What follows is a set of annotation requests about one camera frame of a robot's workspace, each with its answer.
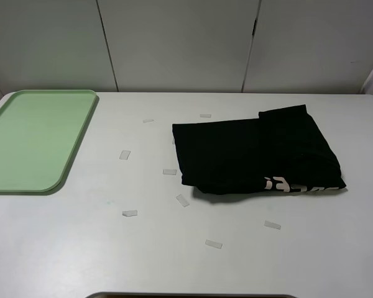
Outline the black short sleeve t-shirt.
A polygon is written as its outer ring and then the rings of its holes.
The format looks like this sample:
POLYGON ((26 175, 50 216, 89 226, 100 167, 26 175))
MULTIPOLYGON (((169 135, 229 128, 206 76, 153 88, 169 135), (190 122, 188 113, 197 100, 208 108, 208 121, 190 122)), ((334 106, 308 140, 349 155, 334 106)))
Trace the black short sleeve t-shirt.
POLYGON ((346 187, 341 166, 305 105, 256 119, 173 124, 182 184, 206 194, 346 187))

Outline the light green plastic tray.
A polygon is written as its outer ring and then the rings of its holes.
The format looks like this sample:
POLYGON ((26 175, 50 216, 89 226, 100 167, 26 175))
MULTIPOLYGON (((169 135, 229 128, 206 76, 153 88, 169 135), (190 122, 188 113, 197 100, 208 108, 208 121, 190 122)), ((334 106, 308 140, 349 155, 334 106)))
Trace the light green plastic tray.
POLYGON ((0 194, 44 194, 65 178, 98 102, 92 90, 23 90, 0 108, 0 194))

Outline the white tape marker near left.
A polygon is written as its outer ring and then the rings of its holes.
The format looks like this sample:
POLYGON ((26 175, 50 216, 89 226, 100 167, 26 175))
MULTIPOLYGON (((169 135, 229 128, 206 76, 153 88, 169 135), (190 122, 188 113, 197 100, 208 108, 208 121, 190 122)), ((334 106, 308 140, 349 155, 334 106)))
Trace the white tape marker near left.
POLYGON ((126 210, 122 212, 122 215, 124 217, 134 217, 138 215, 137 210, 126 210))

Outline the white tape marker near centre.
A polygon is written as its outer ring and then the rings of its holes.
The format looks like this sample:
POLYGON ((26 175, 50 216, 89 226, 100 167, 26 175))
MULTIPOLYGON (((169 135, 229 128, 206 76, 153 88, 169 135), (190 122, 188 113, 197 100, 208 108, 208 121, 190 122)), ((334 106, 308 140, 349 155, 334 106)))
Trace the white tape marker near centre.
POLYGON ((212 240, 205 240, 205 245, 217 248, 217 249, 222 249, 223 244, 219 242, 214 242, 212 240))

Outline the white tape marker near right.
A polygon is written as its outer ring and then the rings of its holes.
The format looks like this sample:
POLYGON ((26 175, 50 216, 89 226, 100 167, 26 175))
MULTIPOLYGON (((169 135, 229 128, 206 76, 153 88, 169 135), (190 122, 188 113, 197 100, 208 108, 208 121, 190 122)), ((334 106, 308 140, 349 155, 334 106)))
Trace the white tape marker near right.
POLYGON ((269 228, 273 228, 273 229, 277 229, 277 230, 281 229, 281 225, 279 225, 277 223, 269 222, 268 220, 266 220, 264 222, 264 226, 269 227, 269 228))

